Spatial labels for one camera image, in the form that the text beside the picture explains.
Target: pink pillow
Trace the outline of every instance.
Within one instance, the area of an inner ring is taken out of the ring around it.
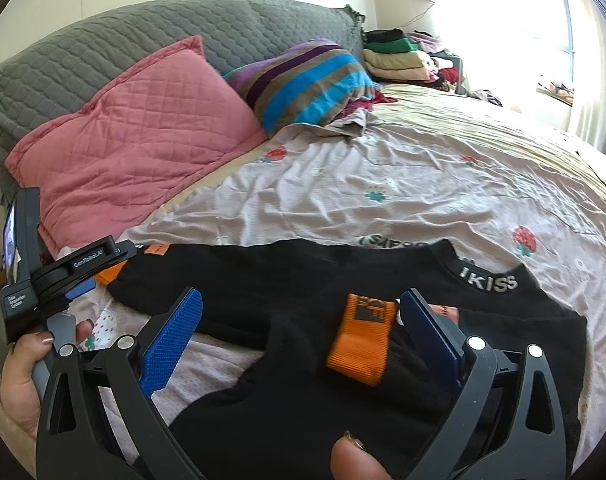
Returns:
[[[6,159],[41,188],[52,254],[119,237],[203,176],[266,140],[195,36],[142,59],[78,112],[42,124]]]

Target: finger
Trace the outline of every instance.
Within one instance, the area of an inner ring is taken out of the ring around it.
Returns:
[[[8,354],[3,366],[2,382],[25,384],[32,380],[32,369],[43,359],[54,338],[50,332],[25,334],[16,342],[12,353]]]
[[[334,480],[391,480],[384,467],[359,444],[349,434],[336,441],[330,458]]]
[[[93,329],[94,323],[92,323],[91,319],[86,319],[77,324],[77,343],[83,343],[83,341],[90,337]]]

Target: gray quilted headboard cover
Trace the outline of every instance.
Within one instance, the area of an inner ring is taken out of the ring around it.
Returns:
[[[361,59],[365,17],[291,0],[157,0],[73,23],[0,63],[0,203],[16,182],[3,166],[31,130],[76,112],[138,60],[174,41],[203,37],[221,74],[317,38]]]

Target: silver screw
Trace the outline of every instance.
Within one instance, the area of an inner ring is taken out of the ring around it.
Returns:
[[[128,348],[132,348],[134,345],[134,338],[131,335],[124,335],[121,339],[116,342],[116,346],[118,346],[121,350],[126,350]]]
[[[543,349],[538,345],[528,346],[528,352],[532,357],[542,357],[543,356]]]
[[[72,354],[72,352],[74,352],[74,346],[71,344],[63,345],[61,348],[59,348],[59,355],[61,357],[67,357]]]
[[[471,338],[467,340],[467,344],[474,350],[482,350],[485,348],[485,341],[476,335],[471,336]]]

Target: hand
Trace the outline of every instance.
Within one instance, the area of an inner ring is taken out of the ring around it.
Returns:
[[[77,342],[84,341],[94,328],[92,321],[77,324]],[[54,338],[50,332],[25,334],[14,345],[1,375],[0,400],[8,417],[36,439],[36,430],[41,412],[41,401],[32,382],[32,369],[43,359]]]
[[[334,480],[391,480],[363,443],[348,432],[332,448],[330,469]]]

